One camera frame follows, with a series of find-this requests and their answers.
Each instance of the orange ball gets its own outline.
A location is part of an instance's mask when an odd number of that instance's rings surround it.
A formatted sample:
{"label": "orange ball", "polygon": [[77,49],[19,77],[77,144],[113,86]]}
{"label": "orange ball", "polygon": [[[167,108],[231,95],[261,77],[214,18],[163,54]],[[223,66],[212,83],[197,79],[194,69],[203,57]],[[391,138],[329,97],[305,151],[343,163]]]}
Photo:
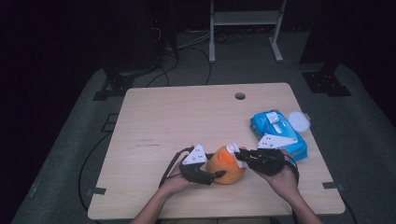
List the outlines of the orange ball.
{"label": "orange ball", "polygon": [[221,178],[216,178],[214,181],[219,184],[232,184],[239,180],[246,168],[239,168],[236,163],[236,157],[227,150],[227,147],[219,148],[212,158],[206,163],[206,170],[214,174],[217,171],[226,171]]}

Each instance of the round plastic lid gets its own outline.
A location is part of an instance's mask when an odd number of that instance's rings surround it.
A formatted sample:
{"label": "round plastic lid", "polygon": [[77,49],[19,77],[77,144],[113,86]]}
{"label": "round plastic lid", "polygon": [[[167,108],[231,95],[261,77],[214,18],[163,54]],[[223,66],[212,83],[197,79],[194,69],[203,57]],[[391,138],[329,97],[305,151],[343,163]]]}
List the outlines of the round plastic lid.
{"label": "round plastic lid", "polygon": [[289,114],[289,123],[299,133],[305,132],[311,126],[309,119],[300,111],[294,111]]}

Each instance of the dark background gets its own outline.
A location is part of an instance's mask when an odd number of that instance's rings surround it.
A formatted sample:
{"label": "dark background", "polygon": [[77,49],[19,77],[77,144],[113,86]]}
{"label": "dark background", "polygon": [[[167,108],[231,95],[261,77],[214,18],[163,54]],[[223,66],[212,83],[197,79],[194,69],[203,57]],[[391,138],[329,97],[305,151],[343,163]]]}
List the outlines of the dark background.
{"label": "dark background", "polygon": [[[278,8],[274,2],[219,0],[216,6]],[[132,67],[149,66],[160,54],[150,45],[150,27],[173,22],[178,32],[208,28],[209,1],[172,3],[173,21],[161,18],[167,7],[158,7],[154,0],[145,5],[138,0],[1,1],[2,223],[13,218],[85,84],[102,67],[104,55]],[[392,1],[289,0],[282,23],[287,32],[311,29],[301,63],[344,63],[393,124],[395,9]],[[137,23],[141,26],[128,26]]]}

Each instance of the forearm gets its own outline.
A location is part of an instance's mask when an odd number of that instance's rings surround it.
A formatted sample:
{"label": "forearm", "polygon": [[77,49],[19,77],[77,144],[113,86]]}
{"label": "forearm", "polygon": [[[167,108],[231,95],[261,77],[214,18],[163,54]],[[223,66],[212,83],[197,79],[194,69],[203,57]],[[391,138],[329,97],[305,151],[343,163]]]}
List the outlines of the forearm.
{"label": "forearm", "polygon": [[163,210],[163,205],[172,196],[171,193],[159,189],[146,203],[143,209],[131,221],[130,224],[152,224],[158,219]]}
{"label": "forearm", "polygon": [[299,195],[293,200],[289,200],[289,204],[293,209],[297,218],[304,224],[322,224],[319,217],[312,211],[304,198]]}

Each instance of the white metal stand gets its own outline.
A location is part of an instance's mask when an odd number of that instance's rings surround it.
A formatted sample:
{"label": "white metal stand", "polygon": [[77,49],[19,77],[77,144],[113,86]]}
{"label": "white metal stand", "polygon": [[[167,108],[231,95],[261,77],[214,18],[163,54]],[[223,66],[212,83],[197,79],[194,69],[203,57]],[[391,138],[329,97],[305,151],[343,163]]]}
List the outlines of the white metal stand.
{"label": "white metal stand", "polygon": [[280,25],[287,0],[282,0],[280,10],[271,11],[231,11],[215,12],[214,1],[210,1],[210,40],[209,40],[209,61],[216,61],[215,51],[215,26],[218,25],[263,25],[275,24],[274,36],[269,37],[271,48],[275,54],[278,63],[283,62],[282,55],[277,46],[277,37],[279,35]]}

